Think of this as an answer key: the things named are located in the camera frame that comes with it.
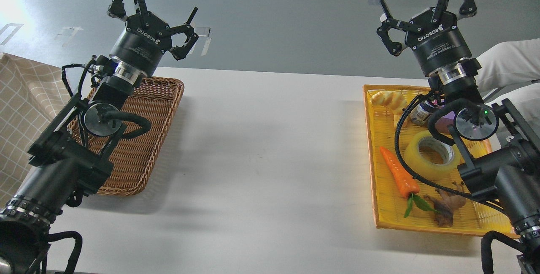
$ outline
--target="bread roll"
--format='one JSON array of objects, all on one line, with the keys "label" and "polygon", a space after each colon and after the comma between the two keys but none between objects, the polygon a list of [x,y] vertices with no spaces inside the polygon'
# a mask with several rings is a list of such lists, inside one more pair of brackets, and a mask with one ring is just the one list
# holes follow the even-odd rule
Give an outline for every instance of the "bread roll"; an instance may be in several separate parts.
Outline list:
[{"label": "bread roll", "polygon": [[[394,128],[397,127],[397,122],[403,114],[403,109],[407,107],[405,97],[397,91],[379,91],[371,98],[372,105],[382,105],[392,111],[394,115]],[[407,125],[408,120],[403,122],[403,126]]]}]

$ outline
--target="checkered cloth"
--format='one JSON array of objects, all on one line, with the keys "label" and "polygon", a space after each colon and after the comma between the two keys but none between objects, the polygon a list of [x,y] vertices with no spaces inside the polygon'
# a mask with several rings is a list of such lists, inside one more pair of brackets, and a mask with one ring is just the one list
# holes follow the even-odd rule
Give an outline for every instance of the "checkered cloth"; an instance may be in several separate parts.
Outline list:
[{"label": "checkered cloth", "polygon": [[30,145],[68,100],[60,68],[0,53],[0,207],[32,168]]}]

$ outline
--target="green leaves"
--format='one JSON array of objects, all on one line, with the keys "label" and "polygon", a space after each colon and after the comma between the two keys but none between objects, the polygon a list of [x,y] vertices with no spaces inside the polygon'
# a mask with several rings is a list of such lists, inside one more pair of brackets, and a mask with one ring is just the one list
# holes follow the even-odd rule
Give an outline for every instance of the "green leaves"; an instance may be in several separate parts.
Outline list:
[{"label": "green leaves", "polygon": [[409,199],[407,199],[407,210],[405,210],[405,215],[403,215],[403,218],[409,217],[411,210],[413,210],[413,200],[415,196],[416,195],[414,193],[409,195]]},{"label": "green leaves", "polygon": [[416,195],[415,193],[411,193],[409,199],[407,199],[407,209],[405,210],[403,218],[407,218],[410,215],[411,210],[413,210],[413,202],[420,210],[424,212],[438,212],[437,210],[434,210],[432,206],[422,197]]}]

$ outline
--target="white table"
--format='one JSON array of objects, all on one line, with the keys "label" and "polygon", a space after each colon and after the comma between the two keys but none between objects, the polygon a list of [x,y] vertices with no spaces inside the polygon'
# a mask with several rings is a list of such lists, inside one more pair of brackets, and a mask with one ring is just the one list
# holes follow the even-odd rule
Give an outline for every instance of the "white table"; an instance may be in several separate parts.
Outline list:
[{"label": "white table", "polygon": [[[185,93],[146,189],[84,199],[77,271],[481,273],[480,237],[376,229],[364,84],[426,80],[159,68]],[[54,243],[64,269],[73,241]],[[519,273],[494,243],[496,273]]]}]

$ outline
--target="packing tape roll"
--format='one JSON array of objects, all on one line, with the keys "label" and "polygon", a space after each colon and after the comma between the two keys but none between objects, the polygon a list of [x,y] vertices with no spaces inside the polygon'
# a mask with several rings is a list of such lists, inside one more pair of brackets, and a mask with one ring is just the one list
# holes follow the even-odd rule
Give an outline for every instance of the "packing tape roll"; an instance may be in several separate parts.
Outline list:
[{"label": "packing tape roll", "polygon": [[[440,155],[443,164],[436,164],[420,153],[420,147],[433,149]],[[420,176],[427,180],[437,181],[448,175],[457,167],[461,155],[455,145],[450,146],[435,139],[429,131],[421,131],[407,145],[404,155],[405,162]]]}]

